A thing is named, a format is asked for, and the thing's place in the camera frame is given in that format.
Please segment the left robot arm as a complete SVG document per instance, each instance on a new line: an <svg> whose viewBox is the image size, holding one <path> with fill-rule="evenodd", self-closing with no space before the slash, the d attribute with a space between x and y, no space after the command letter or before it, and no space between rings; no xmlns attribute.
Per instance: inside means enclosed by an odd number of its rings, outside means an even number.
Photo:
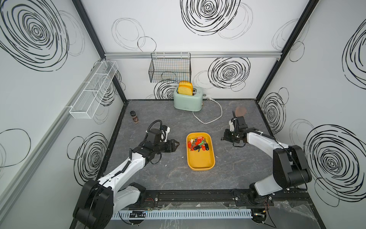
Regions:
<svg viewBox="0 0 366 229"><path fill-rule="evenodd" d="M114 214L143 202L145 187L137 183L122 187L156 155L177 150L179 142L168 139L169 132L166 125L158 129L148 128L143 141L129 150L129 156L122 164L98 180L87 181L73 211L73 219L89 229L104 229Z"/></svg>

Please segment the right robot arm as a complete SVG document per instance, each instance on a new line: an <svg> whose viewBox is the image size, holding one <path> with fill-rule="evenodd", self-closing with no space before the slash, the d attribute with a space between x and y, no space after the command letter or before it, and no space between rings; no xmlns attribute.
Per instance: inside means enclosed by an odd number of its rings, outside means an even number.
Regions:
<svg viewBox="0 0 366 229"><path fill-rule="evenodd" d="M300 146L280 143L256 128L249 128L243 116L234 114L229 126L222 140L231 142L234 147L243 141L244 145L253 145L272 158L272 174L250 185L248 200L251 203L257 204L263 197L312 181L305 153Z"/></svg>

